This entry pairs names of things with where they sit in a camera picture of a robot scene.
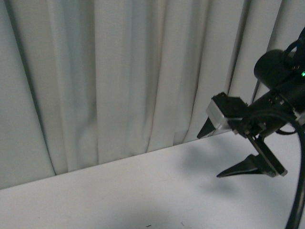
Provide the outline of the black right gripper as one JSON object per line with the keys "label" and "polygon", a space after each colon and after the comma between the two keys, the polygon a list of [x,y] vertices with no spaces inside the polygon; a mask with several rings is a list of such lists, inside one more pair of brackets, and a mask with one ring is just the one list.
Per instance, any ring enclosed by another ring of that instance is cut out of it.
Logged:
{"label": "black right gripper", "polygon": [[[245,160],[222,171],[216,177],[264,174],[270,177],[285,176],[286,168],[264,142],[265,138],[288,123],[284,115],[293,117],[292,110],[283,99],[271,93],[248,106],[239,97],[220,93],[213,97],[223,114],[228,118],[230,130],[248,139],[257,151]],[[197,135],[201,139],[215,131],[208,117]]]}

